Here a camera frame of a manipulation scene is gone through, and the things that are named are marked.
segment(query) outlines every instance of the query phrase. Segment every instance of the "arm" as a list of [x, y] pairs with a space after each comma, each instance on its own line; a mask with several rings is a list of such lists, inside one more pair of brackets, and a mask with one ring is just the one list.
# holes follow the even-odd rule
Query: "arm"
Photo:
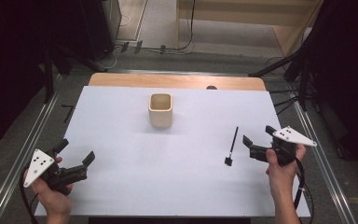
[[[296, 156], [302, 160], [306, 152], [303, 145], [297, 145]], [[269, 177], [271, 195], [275, 202], [275, 223], [300, 223], [293, 203], [293, 180], [296, 176], [297, 165], [293, 161], [281, 167], [274, 150], [267, 150], [269, 167], [266, 171]]]
[[[62, 158], [57, 157], [57, 162], [61, 161]], [[69, 222], [72, 202], [68, 196], [51, 190], [48, 184], [41, 178], [36, 179], [31, 187], [34, 193], [37, 194], [37, 199], [43, 204], [48, 213], [47, 224], [66, 224]], [[67, 186], [69, 190], [72, 190], [72, 187], [72, 184]]]

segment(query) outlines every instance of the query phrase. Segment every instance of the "white bracket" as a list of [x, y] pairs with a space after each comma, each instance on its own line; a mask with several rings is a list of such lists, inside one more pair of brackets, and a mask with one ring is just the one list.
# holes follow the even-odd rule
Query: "white bracket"
[[287, 126], [286, 128], [276, 131], [272, 135], [282, 139], [283, 141], [290, 142], [290, 143], [303, 144], [309, 147], [318, 146], [318, 144], [315, 141], [312, 141], [308, 137], [302, 135], [301, 133], [298, 133], [290, 126]]
[[48, 156], [48, 154], [42, 150], [35, 149], [28, 174], [24, 181], [24, 187], [30, 187], [53, 163], [54, 159]]

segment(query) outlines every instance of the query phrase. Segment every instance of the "white tabletop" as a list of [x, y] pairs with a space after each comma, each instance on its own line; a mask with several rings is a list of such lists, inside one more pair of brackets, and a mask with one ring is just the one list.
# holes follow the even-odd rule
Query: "white tabletop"
[[[172, 127], [149, 123], [150, 94], [173, 96]], [[93, 150], [88, 179], [75, 183], [72, 215], [273, 217], [268, 164], [249, 158], [246, 134], [270, 146], [280, 129], [267, 91], [85, 87], [66, 132], [61, 167]], [[232, 166], [225, 165], [236, 127]], [[295, 180], [294, 194], [298, 181]], [[310, 215], [302, 197], [297, 213]], [[35, 214], [46, 214], [39, 204]]]

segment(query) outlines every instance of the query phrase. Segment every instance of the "pen holder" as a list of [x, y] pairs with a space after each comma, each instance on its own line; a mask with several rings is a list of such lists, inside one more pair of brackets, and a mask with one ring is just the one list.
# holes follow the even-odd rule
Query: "pen holder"
[[169, 128], [172, 125], [172, 96], [168, 93], [150, 95], [150, 124], [156, 128]]

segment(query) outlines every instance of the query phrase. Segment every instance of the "table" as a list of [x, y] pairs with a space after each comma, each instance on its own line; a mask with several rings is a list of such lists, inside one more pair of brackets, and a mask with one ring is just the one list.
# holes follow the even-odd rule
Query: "table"
[[[166, 130], [153, 129], [146, 112], [147, 96], [160, 91], [173, 95], [174, 120]], [[78, 165], [91, 148], [96, 155], [89, 178], [72, 192], [73, 215], [274, 216], [268, 165], [250, 159], [239, 137], [247, 133], [258, 145], [268, 144], [265, 122], [279, 128], [259, 78], [95, 74], [79, 98], [65, 135], [70, 144], [61, 154], [63, 167]], [[304, 198], [297, 212], [310, 215]], [[45, 214], [40, 204], [36, 214]]]
[[[284, 56], [289, 55], [307, 27], [312, 26], [323, 0], [197, 0], [194, 20], [272, 25]], [[190, 19], [193, 1], [176, 0], [176, 47], [179, 20]]]

